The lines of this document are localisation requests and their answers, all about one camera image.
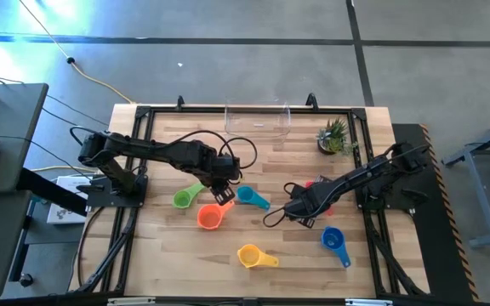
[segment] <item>green measuring cup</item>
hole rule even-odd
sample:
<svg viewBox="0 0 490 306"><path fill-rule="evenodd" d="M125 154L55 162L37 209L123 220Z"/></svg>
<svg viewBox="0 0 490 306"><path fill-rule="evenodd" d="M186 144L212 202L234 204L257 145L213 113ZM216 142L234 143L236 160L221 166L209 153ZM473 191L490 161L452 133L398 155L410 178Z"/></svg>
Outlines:
<svg viewBox="0 0 490 306"><path fill-rule="evenodd" d="M196 183L192 186L183 189L181 191L177 191L174 194L174 207L175 208L188 208L192 204L192 200L196 197L196 195L205 188L202 183Z"/></svg>

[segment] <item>red object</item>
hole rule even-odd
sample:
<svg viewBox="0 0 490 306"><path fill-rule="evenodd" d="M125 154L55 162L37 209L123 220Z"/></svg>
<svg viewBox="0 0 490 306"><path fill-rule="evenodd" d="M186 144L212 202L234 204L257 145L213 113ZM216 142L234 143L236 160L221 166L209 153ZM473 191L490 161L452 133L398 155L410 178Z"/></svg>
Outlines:
<svg viewBox="0 0 490 306"><path fill-rule="evenodd" d="M305 182L305 188L308 188L309 186L313 185L313 183L315 182L314 181ZM325 213L327 214L327 216L332 216L333 215L332 207L329 207Z"/></svg>

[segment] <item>plant pot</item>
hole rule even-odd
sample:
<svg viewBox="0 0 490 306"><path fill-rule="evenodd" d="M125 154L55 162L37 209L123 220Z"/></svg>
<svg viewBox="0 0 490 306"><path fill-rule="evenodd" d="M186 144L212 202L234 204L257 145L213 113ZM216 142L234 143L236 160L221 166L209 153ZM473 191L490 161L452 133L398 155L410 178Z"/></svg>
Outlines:
<svg viewBox="0 0 490 306"><path fill-rule="evenodd" d="M316 146L319 149L319 152L323 153L324 155L334 155L334 154L336 154L335 152L332 152L332 151L329 151L329 150L324 149L324 147L321 144L321 140L317 140Z"/></svg>

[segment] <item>gray floor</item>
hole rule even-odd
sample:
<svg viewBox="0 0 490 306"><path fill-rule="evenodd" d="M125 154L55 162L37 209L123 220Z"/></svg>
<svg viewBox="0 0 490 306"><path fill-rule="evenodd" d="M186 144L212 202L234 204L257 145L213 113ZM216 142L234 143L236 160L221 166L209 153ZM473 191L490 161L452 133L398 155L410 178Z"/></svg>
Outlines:
<svg viewBox="0 0 490 306"><path fill-rule="evenodd" d="M59 35L351 38L344 0L26 3ZM363 39L490 40L487 0L355 0L354 4ZM43 34L43 29L16 1L0 0L0 32ZM285 99L297 105L315 92L323 105L364 105L353 47L64 44L63 48L88 74L140 103L174 102L182 94L197 103ZM371 47L364 54L375 105L388 106L393 122L428 125L439 157L474 141L490 127L490 48ZM125 103L79 76L50 43L0 42L0 77L46 82L50 94L102 121L109 120L115 103ZM46 108L72 122L104 128L50 99ZM43 113L35 140L77 164L78 147L67 128ZM26 165L56 163L32 148ZM490 161L480 162L490 186L490 167L485 165ZM442 171L464 240L486 234L468 170L457 165ZM44 175L52 178L60 173ZM465 243L465 247L480 297L490 302L490 246L471 250ZM75 251L72 244L32 248L25 270L37 278L36 284L26 289L9 285L3 296L63 292Z"/></svg>

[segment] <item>potted plant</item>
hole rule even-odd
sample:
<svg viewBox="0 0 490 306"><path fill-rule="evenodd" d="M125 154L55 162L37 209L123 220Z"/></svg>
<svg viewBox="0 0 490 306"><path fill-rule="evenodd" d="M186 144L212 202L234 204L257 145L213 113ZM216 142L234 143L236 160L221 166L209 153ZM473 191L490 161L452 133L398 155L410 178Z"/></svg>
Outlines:
<svg viewBox="0 0 490 306"><path fill-rule="evenodd" d="M333 122L328 120L327 126L319 130L316 144L319 151L325 155L334 155L339 152L349 155L353 148L358 146L357 143L347 144L347 125L339 118Z"/></svg>

